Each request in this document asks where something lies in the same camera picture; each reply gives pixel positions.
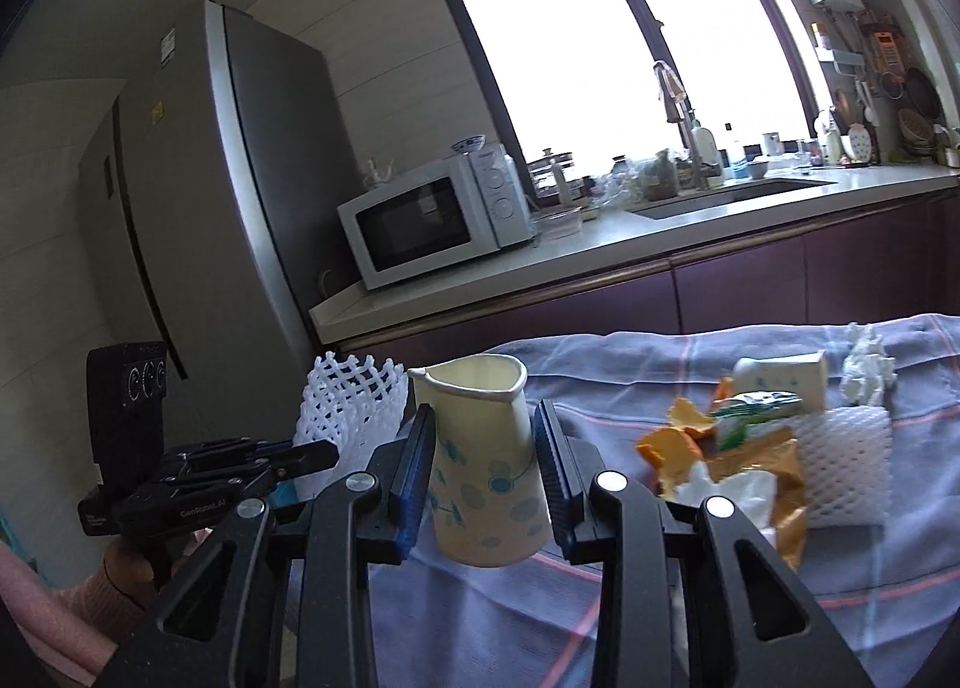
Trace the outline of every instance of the countertop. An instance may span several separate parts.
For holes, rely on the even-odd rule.
[[[766,178],[812,179],[832,184],[737,201],[653,220],[632,212],[603,211],[581,232],[524,244],[459,266],[450,266],[380,290],[358,283],[310,311],[320,339],[334,343],[477,301],[530,290],[626,263],[656,260],[820,215],[960,186],[960,172],[937,166],[870,169],[777,170]],[[728,182],[727,187],[750,180]]]

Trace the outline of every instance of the faucet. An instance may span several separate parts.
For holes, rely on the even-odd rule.
[[[664,107],[666,108],[666,121],[671,124],[680,125],[680,133],[683,134],[683,141],[690,152],[690,166],[693,168],[693,186],[698,190],[707,190],[709,182],[704,176],[704,161],[697,148],[697,143],[693,140],[693,123],[690,121],[690,109],[683,102],[686,100],[686,90],[683,84],[680,84],[680,78],[677,72],[670,68],[664,61],[658,60],[654,63],[654,73],[656,81],[661,87],[661,95],[664,98]]]

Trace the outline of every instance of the white microwave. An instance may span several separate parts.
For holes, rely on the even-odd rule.
[[[517,167],[499,143],[409,170],[337,212],[370,290],[534,235]]]

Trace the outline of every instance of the microwave knob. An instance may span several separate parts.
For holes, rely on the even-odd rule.
[[[501,220],[507,220],[514,213],[514,202],[510,198],[500,198],[493,204],[493,213]]]
[[[502,187],[503,183],[507,181],[507,177],[504,175],[500,169],[490,169],[487,172],[487,184],[492,187],[494,190],[496,188]]]

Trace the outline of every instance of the window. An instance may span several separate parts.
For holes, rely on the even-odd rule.
[[[680,73],[720,148],[726,122],[747,143],[767,131],[809,137],[812,94],[770,0],[449,1],[464,39],[479,40],[482,83],[491,71],[483,86],[501,137],[527,162],[551,148],[572,152],[578,175],[597,174],[618,154],[682,145],[655,59]]]

